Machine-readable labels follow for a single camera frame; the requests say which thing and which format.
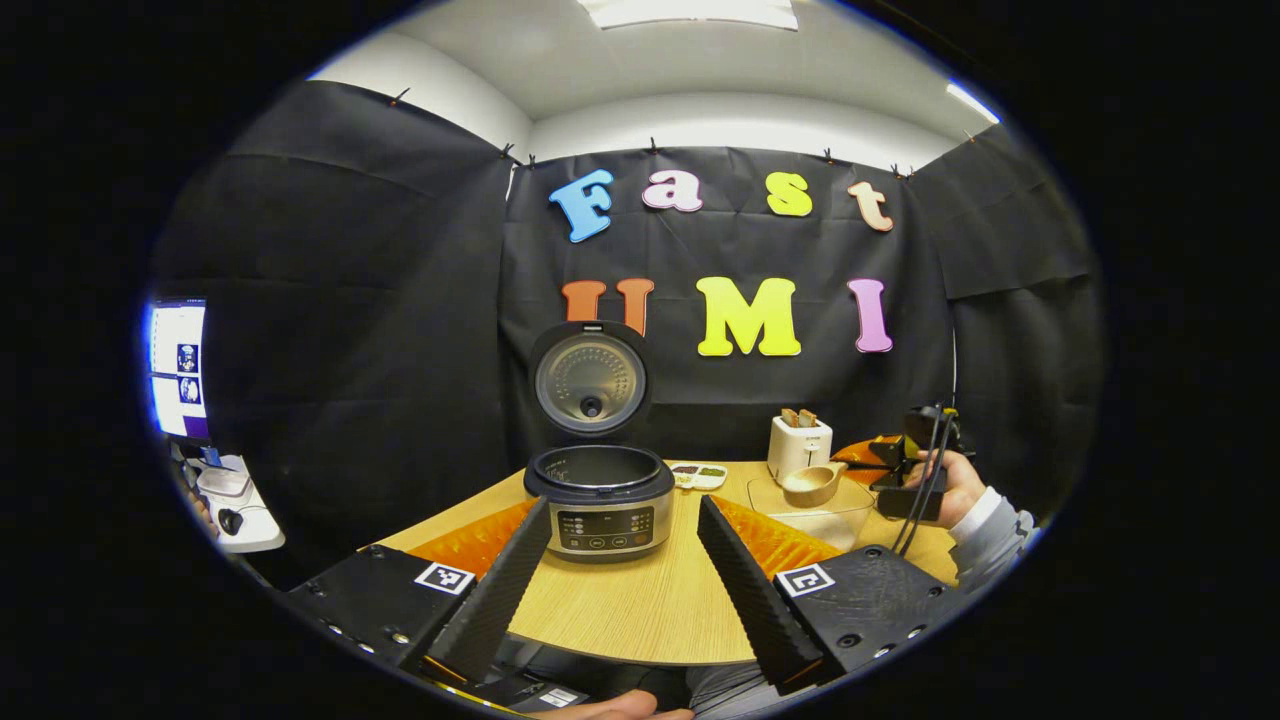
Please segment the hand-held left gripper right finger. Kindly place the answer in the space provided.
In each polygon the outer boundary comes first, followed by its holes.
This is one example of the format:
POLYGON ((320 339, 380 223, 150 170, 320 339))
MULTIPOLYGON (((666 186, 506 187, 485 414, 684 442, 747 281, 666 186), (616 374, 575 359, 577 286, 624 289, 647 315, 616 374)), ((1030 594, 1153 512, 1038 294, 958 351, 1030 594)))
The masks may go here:
POLYGON ((970 602, 878 544, 768 578, 712 497, 700 501, 698 537, 765 680, 781 696, 861 676, 922 643, 970 602))

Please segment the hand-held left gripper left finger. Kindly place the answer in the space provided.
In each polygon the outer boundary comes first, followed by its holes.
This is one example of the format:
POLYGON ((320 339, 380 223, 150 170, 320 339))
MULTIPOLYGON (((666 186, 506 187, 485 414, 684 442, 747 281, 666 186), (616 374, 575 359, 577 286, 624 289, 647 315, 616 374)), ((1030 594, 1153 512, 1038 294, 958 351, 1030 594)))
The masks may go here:
POLYGON ((525 503, 518 519, 485 574, 371 544, 285 592, 285 603, 387 667, 472 689, 490 671, 550 541, 545 498, 525 503))

